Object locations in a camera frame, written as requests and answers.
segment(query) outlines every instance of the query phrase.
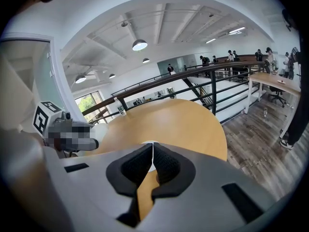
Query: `fluorescent light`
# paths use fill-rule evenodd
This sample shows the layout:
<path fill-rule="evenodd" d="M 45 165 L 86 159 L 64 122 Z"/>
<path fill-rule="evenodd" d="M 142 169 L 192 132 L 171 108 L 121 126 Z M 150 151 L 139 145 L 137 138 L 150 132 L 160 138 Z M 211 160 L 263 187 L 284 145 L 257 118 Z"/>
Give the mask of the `fluorescent light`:
<path fill-rule="evenodd" d="M 229 33 L 233 33 L 233 32 L 236 32 L 236 31 L 243 30 L 243 29 L 245 29 L 245 27 L 242 27 L 242 28 L 239 28 L 239 29 L 235 29 L 235 30 L 233 30 L 233 31 L 230 31 Z"/>
<path fill-rule="evenodd" d="M 206 44 L 208 44 L 208 43 L 210 43 L 210 42 L 212 42 L 212 41 L 214 41 L 214 40 L 216 40 L 216 38 L 214 38 L 214 39 L 212 39 L 212 40 L 210 40 L 210 41 L 207 41 Z"/>
<path fill-rule="evenodd" d="M 78 75 L 75 79 L 75 83 L 81 83 L 84 80 L 86 80 L 86 77 L 84 75 Z"/>
<path fill-rule="evenodd" d="M 235 34 L 241 34 L 241 32 L 237 31 L 237 32 L 229 33 L 228 35 L 235 35 Z"/>

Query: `black slot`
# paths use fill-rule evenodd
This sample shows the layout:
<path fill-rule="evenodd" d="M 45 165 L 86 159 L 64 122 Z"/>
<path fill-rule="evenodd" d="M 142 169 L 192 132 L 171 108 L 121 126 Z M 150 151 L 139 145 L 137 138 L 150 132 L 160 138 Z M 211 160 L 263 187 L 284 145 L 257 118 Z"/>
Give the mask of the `black slot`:
<path fill-rule="evenodd" d="M 86 163 L 80 163 L 80 164 L 64 167 L 67 173 L 78 171 L 84 168 L 89 168 L 89 166 Z"/>
<path fill-rule="evenodd" d="M 237 184 L 227 184 L 222 186 L 222 189 L 247 223 L 263 214 L 263 211 Z"/>

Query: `window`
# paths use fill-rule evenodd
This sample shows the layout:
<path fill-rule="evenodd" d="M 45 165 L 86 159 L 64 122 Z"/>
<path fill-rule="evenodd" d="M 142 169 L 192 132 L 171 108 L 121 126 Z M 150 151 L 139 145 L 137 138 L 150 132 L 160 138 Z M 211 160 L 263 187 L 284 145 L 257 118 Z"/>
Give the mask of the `window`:
<path fill-rule="evenodd" d="M 90 94 L 87 94 L 85 96 L 82 96 L 80 98 L 77 98 L 75 99 L 75 102 L 76 104 L 78 105 L 79 107 L 79 110 L 81 110 L 81 112 L 89 109 L 90 107 L 93 107 L 94 105 L 96 104 L 99 104 L 103 101 L 102 97 L 100 96 L 100 93 L 98 91 L 96 92 L 93 92 L 93 93 L 90 93 Z M 109 111 L 106 107 L 101 107 L 95 111 L 93 111 L 92 113 L 89 113 L 87 115 L 85 115 L 85 119 L 87 120 L 87 122 L 91 122 L 93 120 L 96 120 L 100 117 L 104 117 L 104 116 L 107 116 L 109 115 Z M 104 119 L 101 119 L 97 122 L 95 122 L 94 124 L 97 124 L 97 123 L 108 123 L 112 121 L 112 117 L 109 117 L 109 118 L 104 118 Z"/>

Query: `round wooden tabletop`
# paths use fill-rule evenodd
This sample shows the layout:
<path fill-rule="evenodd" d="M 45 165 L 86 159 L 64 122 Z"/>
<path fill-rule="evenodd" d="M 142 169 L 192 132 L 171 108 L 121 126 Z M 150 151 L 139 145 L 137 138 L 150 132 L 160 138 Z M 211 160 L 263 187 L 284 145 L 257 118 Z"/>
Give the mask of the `round wooden tabletop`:
<path fill-rule="evenodd" d="M 98 149 L 87 155 L 129 148 L 146 141 L 157 141 L 227 160 L 224 131 L 217 118 L 205 107 L 187 100 L 152 101 L 118 116 Z M 137 190 L 140 219 L 153 207 L 151 192 L 159 184 L 157 172 L 149 172 Z"/>

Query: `water bottle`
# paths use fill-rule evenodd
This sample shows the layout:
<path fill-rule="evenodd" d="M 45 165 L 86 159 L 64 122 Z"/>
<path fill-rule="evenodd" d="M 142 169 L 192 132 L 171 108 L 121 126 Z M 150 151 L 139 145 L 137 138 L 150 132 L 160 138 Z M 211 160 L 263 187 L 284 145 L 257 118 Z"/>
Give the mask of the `water bottle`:
<path fill-rule="evenodd" d="M 264 109 L 264 117 L 267 115 L 267 108 Z"/>
<path fill-rule="evenodd" d="M 126 115 L 126 111 L 124 109 L 124 106 L 121 104 L 121 102 L 117 99 L 117 97 L 114 98 L 115 100 L 115 103 L 116 103 L 116 106 L 117 106 L 117 109 L 118 111 L 120 112 L 120 114 L 122 116 L 125 116 Z"/>

